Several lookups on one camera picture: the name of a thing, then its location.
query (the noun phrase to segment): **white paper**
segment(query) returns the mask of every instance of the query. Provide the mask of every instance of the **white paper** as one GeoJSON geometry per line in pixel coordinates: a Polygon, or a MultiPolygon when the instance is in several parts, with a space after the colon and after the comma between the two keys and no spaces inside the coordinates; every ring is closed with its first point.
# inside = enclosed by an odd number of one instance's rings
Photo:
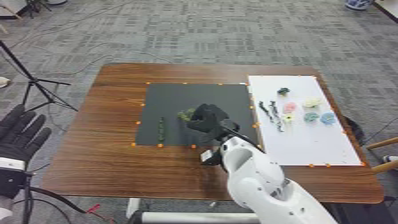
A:
{"type": "Polygon", "coordinates": [[[251,92],[257,105],[257,116],[260,122],[260,133],[264,138],[264,147],[273,159],[281,165],[361,165],[358,152],[344,133],[344,127],[336,117],[336,123],[326,125],[320,118],[315,123],[304,121],[308,112],[319,115],[333,112],[331,104],[317,78],[313,76],[249,76],[251,92]],[[290,88],[287,96],[278,94],[281,88],[290,88]],[[319,97],[322,104],[317,108],[304,108],[303,103],[308,98],[319,97]],[[283,122],[280,132],[276,123],[265,115],[260,108],[260,101],[269,111],[271,101],[278,103],[280,116],[283,116],[285,104],[296,102],[294,111],[296,120],[290,124],[283,122]]]}

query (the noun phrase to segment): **metal stand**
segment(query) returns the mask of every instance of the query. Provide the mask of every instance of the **metal stand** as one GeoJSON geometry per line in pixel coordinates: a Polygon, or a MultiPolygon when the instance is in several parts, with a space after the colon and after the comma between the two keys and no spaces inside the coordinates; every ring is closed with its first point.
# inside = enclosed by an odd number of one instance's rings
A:
{"type": "Polygon", "coordinates": [[[29,72],[29,70],[27,70],[27,68],[26,68],[26,66],[24,66],[24,64],[22,64],[22,62],[20,62],[13,52],[11,52],[11,50],[10,50],[2,40],[0,40],[0,47],[4,48],[4,51],[6,51],[6,53],[8,53],[8,55],[10,55],[11,59],[13,59],[13,62],[17,63],[17,65],[18,65],[22,71],[24,71],[26,77],[29,78],[29,86],[27,86],[27,91],[26,91],[26,96],[24,96],[24,105],[27,104],[29,93],[31,93],[33,87],[36,87],[40,89],[40,91],[42,91],[42,93],[45,95],[45,98],[47,98],[47,102],[43,104],[40,104],[34,108],[31,108],[27,111],[36,110],[38,108],[45,107],[52,103],[58,104],[59,106],[66,107],[68,109],[79,111],[79,109],[72,106],[72,104],[65,101],[65,99],[56,95],[56,93],[42,85],[42,82],[49,82],[49,83],[54,83],[58,85],[68,85],[68,86],[72,84],[65,83],[65,82],[58,82],[58,81],[47,80],[47,79],[38,79],[33,76],[33,74],[31,74],[31,72],[29,72]]]}

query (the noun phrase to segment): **gray carpet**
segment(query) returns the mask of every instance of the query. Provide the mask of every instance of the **gray carpet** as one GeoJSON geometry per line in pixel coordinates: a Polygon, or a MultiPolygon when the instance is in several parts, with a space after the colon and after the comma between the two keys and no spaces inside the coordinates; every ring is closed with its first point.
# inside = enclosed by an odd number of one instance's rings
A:
{"type": "MultiPolygon", "coordinates": [[[[184,64],[310,65],[326,77],[345,115],[372,135],[398,117],[398,26],[372,7],[351,11],[338,0],[72,0],[24,21],[2,21],[0,33],[29,70],[42,78],[70,82],[59,95],[79,107],[104,64],[155,62],[184,64]]],[[[0,116],[22,102],[27,80],[0,60],[0,76],[13,85],[0,89],[0,116]]],[[[43,102],[34,92],[29,104],[43,102]]],[[[54,135],[33,161],[52,162],[75,112],[59,106],[52,114],[54,135]]],[[[397,124],[376,140],[397,136],[397,124]]],[[[372,165],[395,147],[368,154],[372,165]]],[[[43,172],[34,178],[42,184],[43,172]]],[[[379,175],[386,195],[398,196],[395,171],[379,175]]],[[[74,198],[84,207],[123,220],[127,199],[74,198]]],[[[209,202],[148,200],[152,211],[209,211],[209,202]]],[[[70,209],[74,223],[98,223],[70,209]]],[[[225,203],[217,211],[244,211],[225,203]]],[[[33,223],[66,223],[38,202],[33,223]]]]}

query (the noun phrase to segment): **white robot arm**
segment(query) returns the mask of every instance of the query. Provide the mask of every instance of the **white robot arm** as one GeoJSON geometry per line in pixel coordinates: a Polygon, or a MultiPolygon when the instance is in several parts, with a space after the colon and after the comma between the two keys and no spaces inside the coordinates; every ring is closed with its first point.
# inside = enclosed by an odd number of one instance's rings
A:
{"type": "Polygon", "coordinates": [[[336,224],[335,218],[280,164],[241,138],[221,146],[230,174],[228,191],[239,205],[253,209],[264,224],[336,224]]]}
{"type": "Polygon", "coordinates": [[[216,105],[203,104],[187,123],[221,141],[216,152],[203,153],[203,164],[223,165],[228,171],[228,191],[239,205],[253,209],[264,224],[336,224],[335,218],[312,194],[285,177],[283,169],[237,132],[239,124],[216,105]]]}

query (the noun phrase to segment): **black glove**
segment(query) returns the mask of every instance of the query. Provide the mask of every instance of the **black glove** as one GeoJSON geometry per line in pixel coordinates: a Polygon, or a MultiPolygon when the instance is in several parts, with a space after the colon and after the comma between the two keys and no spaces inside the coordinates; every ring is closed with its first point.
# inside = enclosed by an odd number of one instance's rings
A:
{"type": "Polygon", "coordinates": [[[24,160],[27,164],[52,134],[52,129],[43,128],[45,115],[36,120],[34,117],[36,112],[26,113],[18,105],[0,121],[0,157],[24,160]]]}
{"type": "Polygon", "coordinates": [[[233,126],[232,129],[239,131],[239,125],[232,122],[228,113],[214,104],[203,104],[194,112],[191,121],[187,122],[191,129],[207,133],[205,142],[228,136],[223,126],[233,126]]]}

